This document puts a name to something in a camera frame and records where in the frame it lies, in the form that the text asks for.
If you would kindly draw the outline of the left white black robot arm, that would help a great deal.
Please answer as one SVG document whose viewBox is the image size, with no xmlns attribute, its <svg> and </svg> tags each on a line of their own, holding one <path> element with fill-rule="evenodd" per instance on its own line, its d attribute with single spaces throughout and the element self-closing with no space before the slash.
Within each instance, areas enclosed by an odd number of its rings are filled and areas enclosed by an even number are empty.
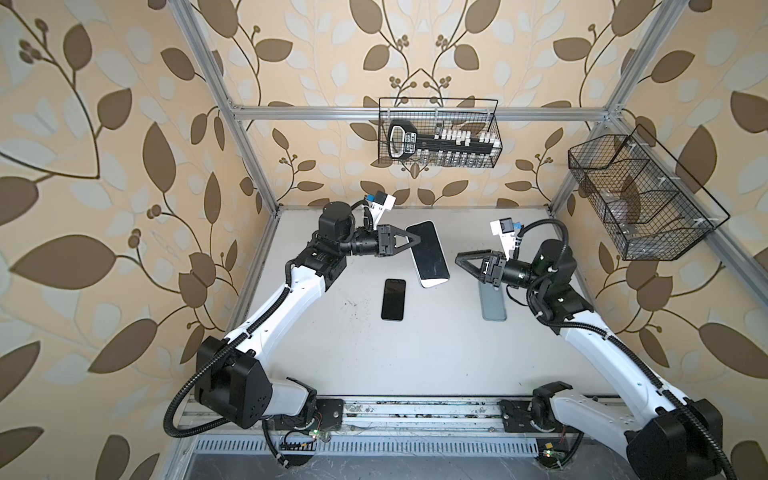
<svg viewBox="0 0 768 480">
<path fill-rule="evenodd" d="M 195 374 L 163 417 L 168 436 L 191 437 L 227 423 L 248 429 L 279 416 L 313 422 L 316 390 L 296 379 L 271 379 L 270 357 L 299 317 L 340 277 L 348 257 L 391 257 L 420 243 L 418 235 L 382 223 L 395 202 L 384 192 L 358 201 L 361 225 L 355 205 L 334 201 L 323 207 L 316 231 L 286 262 L 285 280 L 275 293 L 224 337 L 209 337 L 200 345 Z"/>
</svg>

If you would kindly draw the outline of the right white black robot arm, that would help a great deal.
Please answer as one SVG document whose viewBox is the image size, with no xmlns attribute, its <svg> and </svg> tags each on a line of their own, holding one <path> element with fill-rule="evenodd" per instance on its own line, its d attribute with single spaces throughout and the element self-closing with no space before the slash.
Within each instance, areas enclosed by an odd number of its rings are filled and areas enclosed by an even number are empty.
<svg viewBox="0 0 768 480">
<path fill-rule="evenodd" d="M 557 239 L 544 241 L 535 257 L 519 258 L 524 236 L 543 226 L 510 218 L 491 230 L 502 250 L 460 252 L 456 264 L 483 284 L 525 293 L 525 304 L 541 325 L 578 350 L 622 399 L 618 411 L 551 382 L 533 392 L 532 422 L 541 431 L 574 428 L 628 461 L 640 479 L 709 479 L 737 474 L 722 448 L 723 418 L 707 400 L 694 401 L 664 380 L 632 351 L 571 285 L 577 268 L 565 224 L 549 219 Z"/>
</svg>

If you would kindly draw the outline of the light blue phone case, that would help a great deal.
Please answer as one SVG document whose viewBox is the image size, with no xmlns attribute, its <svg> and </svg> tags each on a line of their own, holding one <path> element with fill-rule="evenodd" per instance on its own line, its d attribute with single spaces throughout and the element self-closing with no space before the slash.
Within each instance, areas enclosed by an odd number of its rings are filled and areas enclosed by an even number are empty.
<svg viewBox="0 0 768 480">
<path fill-rule="evenodd" d="M 505 294 L 491 283 L 479 283 L 481 316 L 485 321 L 504 322 L 507 320 Z"/>
</svg>

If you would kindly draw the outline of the black smartphone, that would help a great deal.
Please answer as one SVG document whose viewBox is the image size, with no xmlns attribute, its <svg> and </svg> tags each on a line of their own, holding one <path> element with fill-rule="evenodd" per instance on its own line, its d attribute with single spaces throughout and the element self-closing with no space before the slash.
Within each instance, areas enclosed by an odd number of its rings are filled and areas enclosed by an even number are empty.
<svg viewBox="0 0 768 480">
<path fill-rule="evenodd" d="M 423 221 L 408 226 L 406 231 L 420 239 L 410 249 L 420 285 L 427 289 L 446 283 L 450 279 L 450 272 L 434 223 Z"/>
<path fill-rule="evenodd" d="M 381 318 L 386 321 L 402 321 L 405 311 L 406 281 L 386 279 L 384 283 Z"/>
</svg>

